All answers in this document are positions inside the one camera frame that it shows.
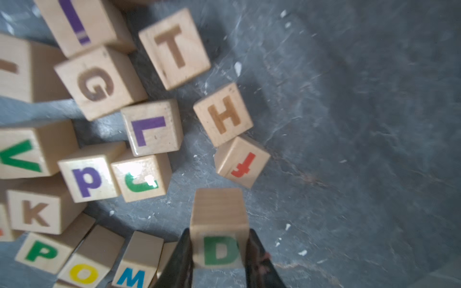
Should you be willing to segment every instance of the green letter d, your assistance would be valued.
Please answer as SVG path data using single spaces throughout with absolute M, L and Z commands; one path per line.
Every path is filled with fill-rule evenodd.
M 205 248 L 205 265 L 226 265 L 233 263 L 239 256 L 237 241 L 228 236 L 206 236 L 203 238 Z M 226 256 L 219 258 L 217 256 L 218 244 L 226 246 Z

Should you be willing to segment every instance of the purple letter p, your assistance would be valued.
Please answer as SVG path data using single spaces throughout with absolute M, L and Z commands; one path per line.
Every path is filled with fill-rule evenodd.
M 101 186 L 101 176 L 99 176 L 98 171 L 95 168 L 87 167 L 83 170 L 73 169 L 72 172 L 74 173 L 74 177 L 77 180 L 78 187 L 80 188 L 80 192 L 82 193 L 83 197 L 89 197 L 88 189 L 96 189 Z M 88 183 L 85 181 L 85 174 L 91 175 L 93 181 Z

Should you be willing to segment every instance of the letter block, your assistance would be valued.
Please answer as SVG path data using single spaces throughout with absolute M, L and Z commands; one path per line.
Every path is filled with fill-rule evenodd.
M 75 203 L 120 195 L 110 163 L 125 150 L 123 141 L 89 145 L 58 162 Z
M 135 158 L 127 150 L 111 166 L 127 203 L 163 196 L 168 191 L 172 171 L 166 153 Z
M 219 146 L 214 163 L 216 173 L 251 188 L 270 157 L 263 146 L 241 135 Z
M 135 231 L 115 272 L 112 285 L 148 288 L 157 271 L 162 246 L 162 238 Z
M 112 269 L 123 243 L 122 236 L 96 225 L 58 278 L 81 288 L 95 288 Z
M 94 223 L 92 217 L 80 214 L 61 235 L 30 232 L 15 260 L 57 274 Z
M 108 0 L 34 0 L 67 58 L 108 45 L 136 47 L 120 11 Z
M 13 230 L 11 228 L 11 218 L 8 211 L 8 203 L 6 201 L 6 191 L 23 182 L 23 179 L 0 180 L 0 242 L 15 241 L 23 233 L 22 231 Z
M 78 150 L 72 121 L 35 120 L 0 128 L 0 178 L 59 172 L 58 160 Z
M 176 99 L 160 100 L 121 110 L 135 156 L 177 151 L 184 134 Z
M 235 83 L 196 102 L 194 111 L 215 147 L 253 127 Z
M 7 193 L 17 230 L 61 234 L 87 205 L 72 201 L 61 174 L 28 180 Z
M 189 9 L 139 32 L 165 89 L 172 90 L 210 69 L 210 59 Z
M 89 121 L 147 99 L 128 56 L 100 47 L 55 70 Z
M 163 270 L 165 269 L 168 261 L 170 261 L 171 255 L 176 248 L 177 242 L 170 242 L 163 244 L 162 254 L 160 255 L 159 267 L 157 269 L 157 278 L 160 278 Z
M 249 230 L 241 189 L 198 189 L 190 218 L 195 268 L 242 268 Z
M 0 34 L 0 95 L 28 103 L 70 98 L 53 69 L 65 60 L 56 47 Z

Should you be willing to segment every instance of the purple letter l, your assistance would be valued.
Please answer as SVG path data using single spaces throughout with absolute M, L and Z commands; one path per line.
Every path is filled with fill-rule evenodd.
M 132 121 L 131 125 L 133 125 L 133 131 L 135 133 L 136 141 L 138 142 L 139 147 L 146 145 L 146 139 L 142 134 L 143 130 L 166 126 L 165 118 L 163 116 Z

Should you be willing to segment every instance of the brown letter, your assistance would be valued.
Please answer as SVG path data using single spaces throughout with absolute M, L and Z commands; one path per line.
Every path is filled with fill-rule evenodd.
M 176 66 L 178 68 L 181 68 L 185 66 L 186 63 L 184 62 L 183 56 L 181 55 L 181 52 L 179 51 L 179 47 L 174 41 L 174 37 L 176 37 L 179 34 L 181 34 L 181 28 L 179 27 L 179 25 L 176 25 L 171 30 L 163 32 L 162 34 L 158 35 L 154 39 L 157 45 L 160 45 L 161 43 L 166 42 L 166 44 L 168 45 L 168 49 L 170 49 L 170 52 L 173 54 L 173 58 L 174 58 L 174 61 L 176 62 Z
M 46 203 L 39 203 L 34 208 L 30 208 L 30 201 L 24 200 L 23 201 L 23 212 L 24 212 L 24 223 L 25 224 L 32 224 L 32 219 L 37 220 L 37 222 L 43 227 L 50 227 L 50 225 L 43 220 L 43 218 L 38 215 L 48 204 Z
M 223 102 L 224 106 L 226 107 L 226 111 L 222 112 L 221 114 L 218 114 L 218 111 L 216 111 L 216 107 L 214 105 L 208 107 L 208 112 L 210 113 L 211 118 L 213 118 L 214 124 L 216 125 L 216 128 L 218 128 L 220 134 L 223 134 L 227 131 L 223 123 L 227 118 L 230 117 L 232 119 L 232 124 L 234 124 L 234 126 L 240 124 L 240 118 L 237 114 L 237 111 L 235 111 L 231 97 L 224 97 Z
M 103 88 L 99 85 L 93 86 L 94 92 L 88 89 L 88 81 L 95 77 L 101 77 L 104 80 L 106 83 L 107 95 L 112 95 L 114 92 L 114 82 L 112 81 L 110 75 L 101 68 L 92 68 L 80 74 L 78 77 L 78 87 L 80 88 L 80 91 L 83 93 L 83 95 L 85 95 L 85 97 L 91 101 L 100 101 L 107 97 Z

